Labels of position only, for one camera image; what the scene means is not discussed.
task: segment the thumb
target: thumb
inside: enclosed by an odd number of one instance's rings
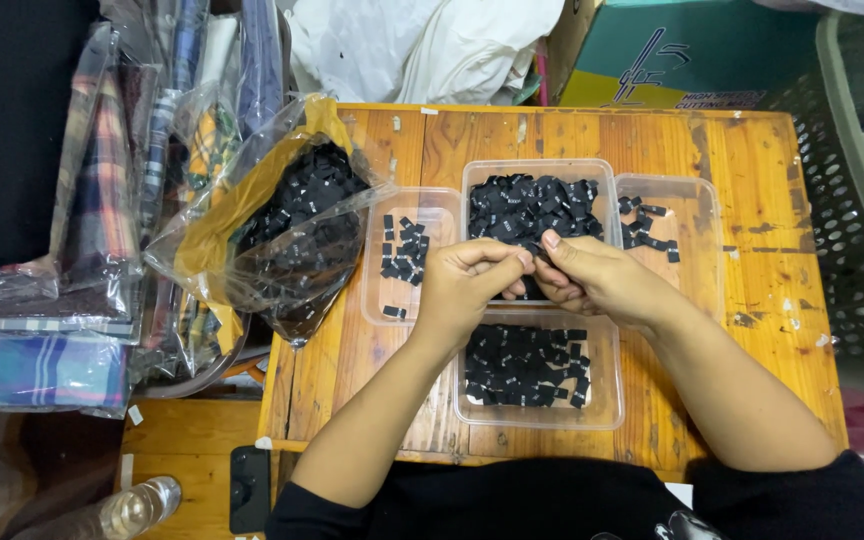
[[[503,290],[509,289],[525,273],[525,262],[521,256],[531,257],[529,251],[522,250],[506,256],[486,272],[474,276],[472,282],[476,290],[485,291],[488,298],[492,298]]]
[[[562,241],[558,233],[551,228],[542,234],[542,246],[552,263],[573,279],[586,281],[583,278],[595,267],[592,253],[580,250],[568,241]]]

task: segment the black fabric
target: black fabric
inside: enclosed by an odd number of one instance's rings
[[[287,483],[266,537],[864,538],[864,465],[851,451],[815,471],[739,472],[704,461],[691,474],[694,512],[650,470],[614,461],[396,463],[361,509]]]
[[[96,0],[0,0],[0,266],[49,251],[72,75]]]

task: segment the wooden table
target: wooden table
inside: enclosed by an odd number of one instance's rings
[[[476,160],[601,158],[615,174],[701,177],[718,190],[728,332],[848,446],[797,133],[784,113],[496,106],[346,104],[353,139],[377,143],[401,186],[462,190]],[[370,325],[353,275],[318,333],[294,352],[272,344],[258,437],[301,452],[383,362],[408,329]],[[615,431],[469,426],[452,412],[450,370],[415,416],[399,458],[482,464],[534,456],[620,460],[679,480],[705,454],[667,375],[645,341],[622,330],[626,418]]]

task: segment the plastic basket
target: plastic basket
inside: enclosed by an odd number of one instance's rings
[[[768,109],[793,116],[836,357],[864,356],[864,17],[834,11],[816,31],[821,71]]]

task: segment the cardboard box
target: cardboard box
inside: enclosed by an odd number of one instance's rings
[[[547,41],[551,103],[756,109],[817,66],[817,22],[750,0],[565,0]]]

